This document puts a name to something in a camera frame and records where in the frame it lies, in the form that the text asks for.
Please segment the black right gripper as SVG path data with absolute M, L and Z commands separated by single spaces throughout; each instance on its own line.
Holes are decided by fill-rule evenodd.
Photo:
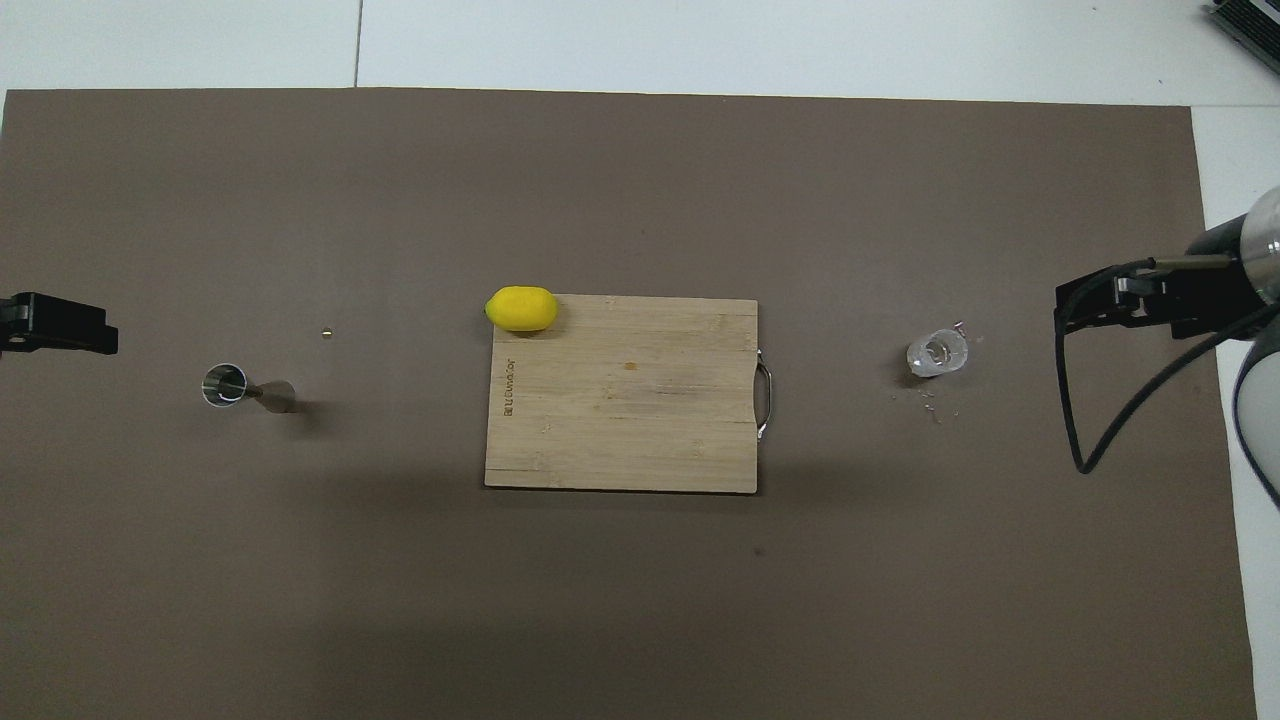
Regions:
M 1111 277 L 1108 270 L 1083 275 L 1057 287 L 1057 328 L 1073 325 L 1151 325 L 1146 311 L 1170 325 L 1171 337 L 1185 340 L 1216 333 L 1263 307 L 1242 265 L 1240 241 L 1245 218 L 1239 215 L 1199 234 L 1188 256 L 1225 255 L 1231 263 L 1216 269 L 1171 270 L 1162 277 L 1164 293 L 1147 275 Z

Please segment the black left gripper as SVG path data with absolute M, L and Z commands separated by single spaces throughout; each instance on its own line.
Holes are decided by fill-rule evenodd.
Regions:
M 12 347 L 13 323 L 15 351 L 63 348 L 100 351 L 101 355 L 119 352 L 118 328 L 108 328 L 106 311 L 92 305 L 36 292 L 15 293 L 14 301 L 1 299 L 1 352 Z

